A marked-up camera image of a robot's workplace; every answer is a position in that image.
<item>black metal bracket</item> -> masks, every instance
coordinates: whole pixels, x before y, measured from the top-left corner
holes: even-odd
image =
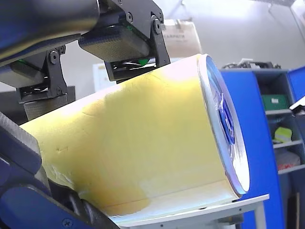
[[[150,45],[150,53],[147,57],[132,60],[131,62],[105,62],[109,80],[120,83],[170,63],[160,20],[155,15],[151,16],[151,33],[148,43]],[[139,63],[143,59],[148,61],[150,58],[155,58],[155,66],[142,66]]]
[[[55,98],[67,93],[60,57],[66,47],[60,46],[43,53],[22,59],[22,63],[44,73],[43,83],[17,88],[20,103]]]

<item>textured rubber pad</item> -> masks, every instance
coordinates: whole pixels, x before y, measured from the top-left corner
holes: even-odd
[[[123,26],[88,32],[81,37],[79,45],[106,62],[142,58],[149,54],[147,43]]]
[[[42,116],[48,112],[56,110],[68,104],[67,95],[58,96],[52,99],[37,100],[24,104],[24,110],[27,114],[28,120],[32,120]]]

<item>blue cabinet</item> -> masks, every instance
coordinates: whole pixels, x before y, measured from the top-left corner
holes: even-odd
[[[284,229],[277,167],[256,76],[251,71],[222,71],[244,136],[250,169],[250,190],[242,199],[270,194],[265,202],[268,229]],[[243,229],[255,229],[254,213],[244,215]]]
[[[295,101],[305,96],[305,67],[288,72],[288,79]]]

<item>shelf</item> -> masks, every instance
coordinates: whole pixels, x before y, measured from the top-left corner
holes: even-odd
[[[266,115],[284,115],[284,114],[291,114],[290,109],[282,109],[282,110],[272,110],[272,111],[265,111]]]
[[[303,168],[305,168],[305,165],[300,165],[300,166],[294,166],[294,167],[291,167],[291,168],[281,169],[281,170],[278,171],[278,175],[285,174],[285,173],[290,173],[290,172],[300,170],[300,169],[303,169]]]
[[[284,142],[284,143],[273,144],[273,149],[278,149],[278,148],[283,148],[283,147],[288,147],[288,146],[300,145],[302,143],[303,143],[302,140],[296,140],[296,141],[291,141],[291,142]]]

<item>cylindrical container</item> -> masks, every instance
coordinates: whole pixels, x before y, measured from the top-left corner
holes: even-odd
[[[236,111],[212,59],[196,55],[21,126],[53,181],[118,224],[238,199],[249,169]]]

